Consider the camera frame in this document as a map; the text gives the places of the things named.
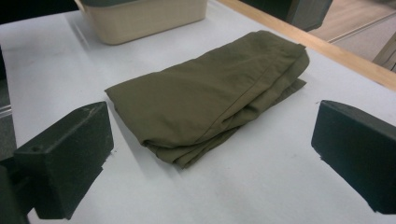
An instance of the white surface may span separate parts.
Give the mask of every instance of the white surface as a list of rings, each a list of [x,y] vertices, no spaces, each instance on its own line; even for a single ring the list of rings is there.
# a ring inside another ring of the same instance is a hole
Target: white surface
[[[101,44],[79,12],[0,26],[18,146],[73,109],[106,100],[115,148],[70,221],[35,223],[396,223],[310,146],[320,100],[396,125],[396,93],[308,50],[307,85],[187,170],[139,146],[104,89],[266,27],[210,0],[203,21],[124,45]]]

